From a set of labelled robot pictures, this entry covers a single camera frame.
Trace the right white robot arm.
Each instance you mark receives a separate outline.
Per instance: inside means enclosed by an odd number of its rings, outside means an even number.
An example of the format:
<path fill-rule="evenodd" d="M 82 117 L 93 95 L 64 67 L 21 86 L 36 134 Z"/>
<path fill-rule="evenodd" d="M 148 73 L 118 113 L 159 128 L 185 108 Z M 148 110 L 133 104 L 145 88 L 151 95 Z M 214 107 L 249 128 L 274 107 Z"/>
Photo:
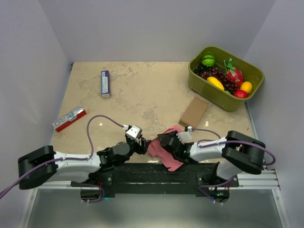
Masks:
<path fill-rule="evenodd" d="M 237 131 L 229 131 L 227 136 L 209 142 L 185 142 L 190 138 L 190 131 L 158 134 L 160 146 L 182 163 L 224 159 L 216 166 L 211 178 L 218 187 L 241 172 L 254 175 L 262 172 L 266 146 L 259 140 Z"/>

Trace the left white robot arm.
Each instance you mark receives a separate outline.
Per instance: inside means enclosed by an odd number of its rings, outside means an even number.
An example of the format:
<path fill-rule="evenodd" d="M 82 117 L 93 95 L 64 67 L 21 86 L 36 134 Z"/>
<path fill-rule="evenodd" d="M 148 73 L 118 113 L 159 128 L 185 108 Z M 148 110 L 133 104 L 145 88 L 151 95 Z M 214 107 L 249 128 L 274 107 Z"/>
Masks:
<path fill-rule="evenodd" d="M 43 146 L 18 159 L 19 189 L 29 190 L 46 182 L 73 181 L 94 186 L 98 174 L 123 165 L 134 153 L 146 154 L 151 141 L 125 137 L 113 147 L 90 155 L 72 155 L 56 152 L 53 146 Z"/>

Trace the brown cardboard box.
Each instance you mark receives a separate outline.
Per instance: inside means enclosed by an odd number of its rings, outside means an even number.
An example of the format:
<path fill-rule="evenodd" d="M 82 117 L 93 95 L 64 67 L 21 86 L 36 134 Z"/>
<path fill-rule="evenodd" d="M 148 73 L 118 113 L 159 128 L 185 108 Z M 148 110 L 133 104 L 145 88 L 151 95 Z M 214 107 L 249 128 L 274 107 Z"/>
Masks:
<path fill-rule="evenodd" d="M 191 126 L 196 128 L 208 106 L 208 102 L 205 102 L 197 97 L 193 98 L 186 111 L 181 116 L 179 124 L 184 127 Z"/>

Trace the pink paper box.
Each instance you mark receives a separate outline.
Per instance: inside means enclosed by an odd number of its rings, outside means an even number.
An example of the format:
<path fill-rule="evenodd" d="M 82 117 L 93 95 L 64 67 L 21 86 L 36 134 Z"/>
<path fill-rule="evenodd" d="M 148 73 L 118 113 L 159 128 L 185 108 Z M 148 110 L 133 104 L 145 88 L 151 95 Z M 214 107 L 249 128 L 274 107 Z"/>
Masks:
<path fill-rule="evenodd" d="M 159 158 L 160 162 L 168 169 L 168 171 L 176 171 L 183 165 L 182 162 L 174 159 L 169 152 L 161 147 L 158 137 L 151 141 L 148 146 L 148 152 L 152 157 Z"/>

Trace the red toy dragon fruit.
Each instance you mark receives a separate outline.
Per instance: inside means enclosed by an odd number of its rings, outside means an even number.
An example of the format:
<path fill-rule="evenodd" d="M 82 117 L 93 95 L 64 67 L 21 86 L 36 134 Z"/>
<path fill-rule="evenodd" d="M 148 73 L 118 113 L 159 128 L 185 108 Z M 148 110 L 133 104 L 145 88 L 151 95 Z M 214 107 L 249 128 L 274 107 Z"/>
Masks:
<path fill-rule="evenodd" d="M 226 71 L 226 76 L 232 80 L 238 88 L 243 84 L 243 74 L 240 70 L 233 66 L 232 58 L 227 62 L 224 60 L 224 67 Z"/>

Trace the red toy apple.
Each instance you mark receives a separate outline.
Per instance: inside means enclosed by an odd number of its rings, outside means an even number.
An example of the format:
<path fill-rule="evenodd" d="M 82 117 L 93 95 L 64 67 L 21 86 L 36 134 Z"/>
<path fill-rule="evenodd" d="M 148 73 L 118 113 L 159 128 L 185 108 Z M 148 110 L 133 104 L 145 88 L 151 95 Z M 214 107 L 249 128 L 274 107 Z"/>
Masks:
<path fill-rule="evenodd" d="M 244 98 L 248 97 L 248 93 L 246 91 L 243 91 L 243 90 L 237 90 L 234 93 L 234 97 L 244 99 Z"/>

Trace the olive green plastic bin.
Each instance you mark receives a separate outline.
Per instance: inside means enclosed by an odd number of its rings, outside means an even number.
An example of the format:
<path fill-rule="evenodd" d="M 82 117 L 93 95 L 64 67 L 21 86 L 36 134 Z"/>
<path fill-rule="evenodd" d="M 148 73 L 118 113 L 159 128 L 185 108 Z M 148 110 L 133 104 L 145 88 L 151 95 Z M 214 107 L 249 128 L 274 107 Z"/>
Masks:
<path fill-rule="evenodd" d="M 232 59 L 232 64 L 242 72 L 243 79 L 245 81 L 249 81 L 253 86 L 253 89 L 247 98 L 237 98 L 233 95 L 229 95 L 194 73 L 194 69 L 199 66 L 203 56 L 206 54 L 211 54 L 215 57 L 216 67 L 220 70 L 224 70 L 223 61 L 229 60 L 230 58 Z M 234 112 L 246 101 L 250 100 L 265 79 L 263 72 L 254 65 L 225 50 L 213 46 L 202 49 L 201 52 L 189 62 L 188 70 L 188 87 L 190 90 L 198 93 L 202 97 L 224 109 L 226 112 Z"/>

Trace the red white toothpaste box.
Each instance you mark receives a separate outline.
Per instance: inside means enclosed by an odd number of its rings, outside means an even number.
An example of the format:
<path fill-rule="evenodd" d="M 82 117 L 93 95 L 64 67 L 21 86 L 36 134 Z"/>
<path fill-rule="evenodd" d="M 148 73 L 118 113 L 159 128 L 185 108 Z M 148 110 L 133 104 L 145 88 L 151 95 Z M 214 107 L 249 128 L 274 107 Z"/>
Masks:
<path fill-rule="evenodd" d="M 55 120 L 52 123 L 52 126 L 56 132 L 60 132 L 70 126 L 72 123 L 85 116 L 86 114 L 86 110 L 81 105 L 79 105 L 64 116 Z"/>

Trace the green toy watermelon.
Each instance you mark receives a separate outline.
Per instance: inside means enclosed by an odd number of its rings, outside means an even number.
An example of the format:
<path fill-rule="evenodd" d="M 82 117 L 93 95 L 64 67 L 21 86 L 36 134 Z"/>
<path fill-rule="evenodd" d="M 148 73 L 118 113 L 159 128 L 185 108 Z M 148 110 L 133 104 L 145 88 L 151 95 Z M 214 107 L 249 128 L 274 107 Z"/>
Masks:
<path fill-rule="evenodd" d="M 206 67 L 213 67 L 216 63 L 215 57 L 211 54 L 207 54 L 202 58 L 201 63 Z"/>

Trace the aluminium frame rail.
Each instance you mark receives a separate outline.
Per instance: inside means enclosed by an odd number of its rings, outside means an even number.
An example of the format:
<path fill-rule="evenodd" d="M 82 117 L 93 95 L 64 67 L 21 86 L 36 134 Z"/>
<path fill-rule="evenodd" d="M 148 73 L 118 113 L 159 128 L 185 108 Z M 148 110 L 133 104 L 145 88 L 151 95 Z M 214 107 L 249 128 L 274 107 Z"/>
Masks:
<path fill-rule="evenodd" d="M 124 136 L 125 136 L 125 132 L 126 132 L 126 129 L 128 128 L 129 125 L 121 125 L 121 128 L 123 129 L 123 133 L 124 133 Z M 87 153 L 85 155 L 90 155 L 92 156 L 94 153 L 96 153 L 95 151 L 91 151 L 90 153 Z M 224 161 L 224 159 L 209 159 L 209 160 L 204 160 L 204 161 L 201 161 L 199 163 L 217 163 L 219 164 L 220 162 Z M 239 186 L 241 185 L 244 185 L 245 187 L 247 188 L 250 188 L 250 189 L 254 189 L 256 188 L 257 186 L 261 186 L 263 189 L 271 189 L 271 188 L 277 188 L 278 187 L 278 183 L 277 183 L 277 180 L 275 179 L 275 173 L 273 171 L 269 171 L 267 169 L 267 166 L 268 164 L 265 162 L 265 159 L 263 160 L 263 169 L 262 169 L 262 172 L 261 174 L 259 175 L 254 175 L 254 174 L 249 174 L 249 173 L 246 173 L 246 172 L 241 172 L 239 174 L 237 174 L 236 176 L 234 177 L 237 177 L 237 180 L 238 180 L 238 184 Z M 72 187 L 71 186 L 71 182 L 72 181 L 53 181 L 53 182 L 46 182 L 44 184 L 42 184 L 41 186 L 44 186 L 44 185 L 50 185 L 54 182 L 62 182 L 64 184 L 64 186 L 66 187 Z M 99 193 L 98 193 L 98 198 L 97 199 L 82 199 L 83 201 L 86 201 L 88 203 L 92 203 L 92 202 L 98 202 L 98 201 L 101 201 L 104 197 L 104 190 L 102 188 L 97 188 L 97 187 L 94 187 L 94 189 L 98 189 L 99 190 Z M 214 200 L 214 201 L 217 201 L 217 202 L 221 202 L 222 200 L 219 200 L 219 199 L 214 199 L 211 197 L 210 194 L 206 194 L 205 197 L 208 197 L 210 198 L 211 200 Z"/>

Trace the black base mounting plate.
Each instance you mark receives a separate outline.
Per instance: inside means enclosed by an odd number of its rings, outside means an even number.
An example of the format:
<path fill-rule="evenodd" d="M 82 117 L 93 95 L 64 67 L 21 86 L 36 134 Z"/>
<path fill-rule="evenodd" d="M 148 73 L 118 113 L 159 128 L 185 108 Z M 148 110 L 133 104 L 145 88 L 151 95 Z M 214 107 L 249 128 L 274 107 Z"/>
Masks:
<path fill-rule="evenodd" d="M 169 171 L 157 163 L 125 163 L 109 172 L 90 174 L 83 183 L 71 182 L 72 187 L 81 187 L 84 200 L 98 198 L 98 189 L 104 197 L 118 194 L 179 194 L 204 197 L 210 194 L 217 200 L 229 198 L 227 187 L 237 187 L 237 177 L 226 181 L 216 176 L 217 163 L 184 164 L 176 171 Z"/>

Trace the yellow toy mango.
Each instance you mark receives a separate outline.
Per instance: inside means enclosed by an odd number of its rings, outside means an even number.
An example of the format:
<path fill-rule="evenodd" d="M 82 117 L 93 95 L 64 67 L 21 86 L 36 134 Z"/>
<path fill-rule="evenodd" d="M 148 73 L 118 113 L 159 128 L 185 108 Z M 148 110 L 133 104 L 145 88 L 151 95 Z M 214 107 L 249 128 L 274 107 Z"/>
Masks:
<path fill-rule="evenodd" d="M 222 85 L 222 83 L 218 80 L 218 79 L 216 79 L 215 77 L 213 77 L 213 76 L 209 76 L 208 78 L 207 78 L 207 81 L 209 82 L 209 83 L 211 83 L 212 85 L 214 85 L 215 87 L 217 87 L 217 88 L 219 88 L 219 89 L 221 89 L 221 90 L 225 90 L 225 88 L 224 88 L 224 86 Z"/>

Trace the purple toothpaste box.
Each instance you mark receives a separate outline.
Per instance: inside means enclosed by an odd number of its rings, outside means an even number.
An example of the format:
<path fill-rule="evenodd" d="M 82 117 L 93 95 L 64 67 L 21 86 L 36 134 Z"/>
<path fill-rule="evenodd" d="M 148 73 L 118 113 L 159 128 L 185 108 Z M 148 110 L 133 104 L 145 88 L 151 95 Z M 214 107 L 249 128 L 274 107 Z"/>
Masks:
<path fill-rule="evenodd" d="M 108 70 L 101 71 L 101 97 L 110 98 L 110 73 Z"/>

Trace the dark purple toy grapes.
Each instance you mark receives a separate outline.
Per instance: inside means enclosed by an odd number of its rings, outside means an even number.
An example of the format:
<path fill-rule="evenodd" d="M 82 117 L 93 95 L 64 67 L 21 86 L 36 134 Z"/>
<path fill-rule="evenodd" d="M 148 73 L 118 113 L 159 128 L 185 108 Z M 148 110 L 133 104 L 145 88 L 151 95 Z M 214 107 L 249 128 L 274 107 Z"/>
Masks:
<path fill-rule="evenodd" d="M 231 95 L 234 95 L 234 93 L 238 90 L 237 85 L 230 80 L 222 70 L 219 70 L 216 67 L 198 66 L 194 69 L 194 73 L 205 80 L 207 80 L 209 76 L 215 77 L 222 83 L 225 91 L 228 91 Z"/>

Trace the orange toy lemon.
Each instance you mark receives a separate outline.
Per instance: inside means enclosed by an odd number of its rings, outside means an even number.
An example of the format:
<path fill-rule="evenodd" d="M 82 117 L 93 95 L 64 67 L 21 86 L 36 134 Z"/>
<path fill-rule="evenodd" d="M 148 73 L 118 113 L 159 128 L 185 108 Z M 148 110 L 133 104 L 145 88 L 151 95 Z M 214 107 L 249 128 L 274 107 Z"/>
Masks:
<path fill-rule="evenodd" d="M 249 94 L 252 91 L 252 88 L 253 88 L 252 84 L 249 81 L 245 81 L 242 83 L 240 90 Z"/>

